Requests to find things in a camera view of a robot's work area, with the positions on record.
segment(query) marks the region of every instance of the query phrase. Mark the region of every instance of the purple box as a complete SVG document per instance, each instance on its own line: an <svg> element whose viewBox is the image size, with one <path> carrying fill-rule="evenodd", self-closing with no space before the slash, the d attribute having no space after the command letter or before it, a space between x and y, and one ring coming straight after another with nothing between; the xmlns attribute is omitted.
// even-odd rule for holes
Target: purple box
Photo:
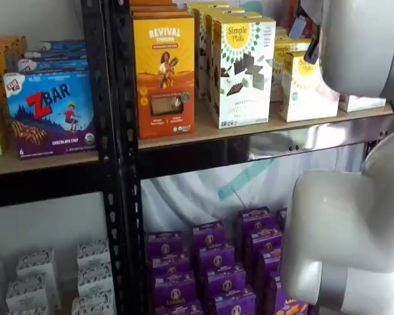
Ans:
<svg viewBox="0 0 394 315"><path fill-rule="evenodd" d="M170 253L181 253L184 243L181 232L149 233L147 237L147 252L150 257L158 257Z"/></svg>
<svg viewBox="0 0 394 315"><path fill-rule="evenodd" d="M221 221L215 221L192 228L194 250L201 247L220 244L226 241L225 227Z"/></svg>
<svg viewBox="0 0 394 315"><path fill-rule="evenodd" d="M209 304L213 315L254 315L255 294L250 285L217 295Z"/></svg>
<svg viewBox="0 0 394 315"><path fill-rule="evenodd" d="M265 294L265 299L260 299L265 301L263 314L308 314L307 303L291 299L283 292L278 272L271 273Z"/></svg>
<svg viewBox="0 0 394 315"><path fill-rule="evenodd" d="M153 300L156 312L196 299L196 280L192 272L178 272L154 278Z"/></svg>
<svg viewBox="0 0 394 315"><path fill-rule="evenodd" d="M225 242L200 248L198 252L199 274L204 274L207 269L219 268L235 263L235 248Z"/></svg>
<svg viewBox="0 0 394 315"><path fill-rule="evenodd" d="M250 281L253 278L258 262L259 252L262 249L271 249L282 245L282 232L278 226L253 230L246 235L245 268Z"/></svg>
<svg viewBox="0 0 394 315"><path fill-rule="evenodd" d="M159 315L204 315L199 300L166 308Z"/></svg>
<svg viewBox="0 0 394 315"><path fill-rule="evenodd" d="M190 271L190 257L187 251L171 253L152 258L153 275L174 274Z"/></svg>
<svg viewBox="0 0 394 315"><path fill-rule="evenodd" d="M268 228L276 224L274 214L268 207L243 210L238 212L238 235L236 236L236 254L239 259L244 259L245 235L248 231Z"/></svg>
<svg viewBox="0 0 394 315"><path fill-rule="evenodd" d="M206 297L245 288L246 272L241 263L206 272Z"/></svg>

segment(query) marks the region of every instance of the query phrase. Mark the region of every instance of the chocolate chip zbar box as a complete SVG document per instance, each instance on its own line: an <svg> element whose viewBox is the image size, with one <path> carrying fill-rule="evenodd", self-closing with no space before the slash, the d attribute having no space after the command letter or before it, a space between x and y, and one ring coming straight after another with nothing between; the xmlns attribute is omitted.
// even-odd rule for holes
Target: chocolate chip zbar box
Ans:
<svg viewBox="0 0 394 315"><path fill-rule="evenodd" d="M153 299L156 310L181 305L196 299L196 280L192 272L178 272L154 278Z"/></svg>
<svg viewBox="0 0 394 315"><path fill-rule="evenodd" d="M183 234L181 232L153 232L148 234L147 252L150 257L180 253L183 249Z"/></svg>
<svg viewBox="0 0 394 315"><path fill-rule="evenodd" d="M51 302L55 307L61 308L62 292L58 281L54 249L22 255L18 260L16 273L19 278L44 273L47 277L47 289L51 295Z"/></svg>
<svg viewBox="0 0 394 315"><path fill-rule="evenodd" d="M275 29L271 18L214 22L210 110L218 128L268 121Z"/></svg>
<svg viewBox="0 0 394 315"><path fill-rule="evenodd" d="M95 148L88 70L8 73L5 88L21 159Z"/></svg>
<svg viewBox="0 0 394 315"><path fill-rule="evenodd" d="M9 283L6 302L9 312L18 312L53 305L47 291L47 276L34 274Z"/></svg>
<svg viewBox="0 0 394 315"><path fill-rule="evenodd" d="M77 247L77 266L87 268L98 264L110 263L108 240L84 242Z"/></svg>
<svg viewBox="0 0 394 315"><path fill-rule="evenodd" d="M99 291L113 291L111 264L107 262L91 268L79 269L77 290L80 297L96 294Z"/></svg>

